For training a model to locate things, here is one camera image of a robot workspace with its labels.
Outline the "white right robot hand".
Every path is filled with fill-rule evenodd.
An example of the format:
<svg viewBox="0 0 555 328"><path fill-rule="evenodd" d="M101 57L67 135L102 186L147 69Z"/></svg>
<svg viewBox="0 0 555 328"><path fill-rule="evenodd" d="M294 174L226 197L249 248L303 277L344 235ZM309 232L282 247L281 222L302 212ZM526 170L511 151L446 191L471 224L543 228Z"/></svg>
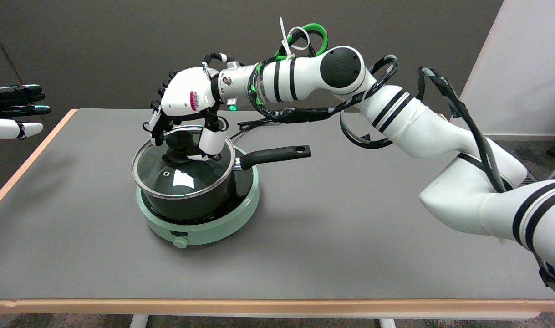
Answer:
<svg viewBox="0 0 555 328"><path fill-rule="evenodd" d="M187 157L194 161L207 161L222 152L227 139L228 121L218 116L219 72L212 68L189 68L178 72L159 93L150 121L144 130L150 133L155 147L163 144L164 136L184 121L204 119L204 126L196 147L189 147Z"/></svg>

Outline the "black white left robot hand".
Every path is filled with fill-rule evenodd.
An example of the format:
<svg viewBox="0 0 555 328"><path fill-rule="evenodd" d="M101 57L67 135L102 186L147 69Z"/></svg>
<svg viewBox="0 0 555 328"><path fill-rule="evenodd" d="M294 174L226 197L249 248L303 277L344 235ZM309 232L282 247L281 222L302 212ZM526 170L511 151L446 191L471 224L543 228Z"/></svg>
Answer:
<svg viewBox="0 0 555 328"><path fill-rule="evenodd" d="M24 140L42 132L42 123L16 119L50 114L50 106L36 104L45 98L38 84L0 87L0 140Z"/></svg>

